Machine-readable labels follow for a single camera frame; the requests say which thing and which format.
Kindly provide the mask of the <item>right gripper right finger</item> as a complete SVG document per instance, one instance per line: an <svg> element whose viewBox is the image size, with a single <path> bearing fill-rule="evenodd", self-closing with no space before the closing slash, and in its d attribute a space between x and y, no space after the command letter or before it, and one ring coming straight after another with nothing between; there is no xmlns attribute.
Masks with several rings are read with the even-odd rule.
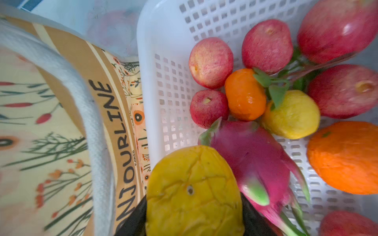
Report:
<svg viewBox="0 0 378 236"><path fill-rule="evenodd" d="M242 193L241 199L245 228L243 236L283 236L282 231L261 216Z"/></svg>

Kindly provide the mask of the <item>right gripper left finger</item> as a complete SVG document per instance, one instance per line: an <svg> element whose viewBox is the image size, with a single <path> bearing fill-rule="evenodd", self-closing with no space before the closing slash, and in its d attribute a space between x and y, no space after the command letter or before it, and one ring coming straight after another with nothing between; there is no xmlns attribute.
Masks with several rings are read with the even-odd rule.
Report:
<svg viewBox="0 0 378 236"><path fill-rule="evenodd" d="M116 230L115 236L146 236L147 200L146 196L142 198L131 215Z"/></svg>

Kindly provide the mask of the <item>pink dragon fruit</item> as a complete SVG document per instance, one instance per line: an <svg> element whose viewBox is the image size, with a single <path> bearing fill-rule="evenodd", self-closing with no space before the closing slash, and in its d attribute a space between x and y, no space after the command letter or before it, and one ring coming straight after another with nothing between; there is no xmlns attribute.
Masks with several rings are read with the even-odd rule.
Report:
<svg viewBox="0 0 378 236"><path fill-rule="evenodd" d="M198 139L228 163L240 192L253 207L287 236L307 236L301 206L289 187L298 180L307 201L305 177L275 138L257 122L217 119Z"/></svg>

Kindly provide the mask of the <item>yellow mango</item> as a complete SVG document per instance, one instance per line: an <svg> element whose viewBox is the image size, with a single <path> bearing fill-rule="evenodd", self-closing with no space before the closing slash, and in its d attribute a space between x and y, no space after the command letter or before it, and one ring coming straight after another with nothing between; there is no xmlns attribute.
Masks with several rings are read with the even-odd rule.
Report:
<svg viewBox="0 0 378 236"><path fill-rule="evenodd" d="M153 169L148 182L149 236L241 236L243 204L235 176L212 147L174 151Z"/></svg>

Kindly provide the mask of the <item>cream canvas grocery bag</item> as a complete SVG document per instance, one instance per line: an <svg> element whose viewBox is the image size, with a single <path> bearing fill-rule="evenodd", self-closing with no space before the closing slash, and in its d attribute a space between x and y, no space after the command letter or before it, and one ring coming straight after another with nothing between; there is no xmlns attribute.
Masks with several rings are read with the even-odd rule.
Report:
<svg viewBox="0 0 378 236"><path fill-rule="evenodd" d="M98 107L96 139L108 148L114 185L98 170L74 95L47 69L63 58ZM139 59L120 58L67 31L1 14L1 235L124 235L150 176Z"/></svg>

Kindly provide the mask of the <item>large orange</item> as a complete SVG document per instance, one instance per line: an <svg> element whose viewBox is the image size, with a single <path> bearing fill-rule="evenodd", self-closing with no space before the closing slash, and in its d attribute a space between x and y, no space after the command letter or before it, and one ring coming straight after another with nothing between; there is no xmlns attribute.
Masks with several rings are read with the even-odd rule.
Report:
<svg viewBox="0 0 378 236"><path fill-rule="evenodd" d="M368 122L337 122L309 140L307 157L316 173L340 191L378 192L378 127Z"/></svg>

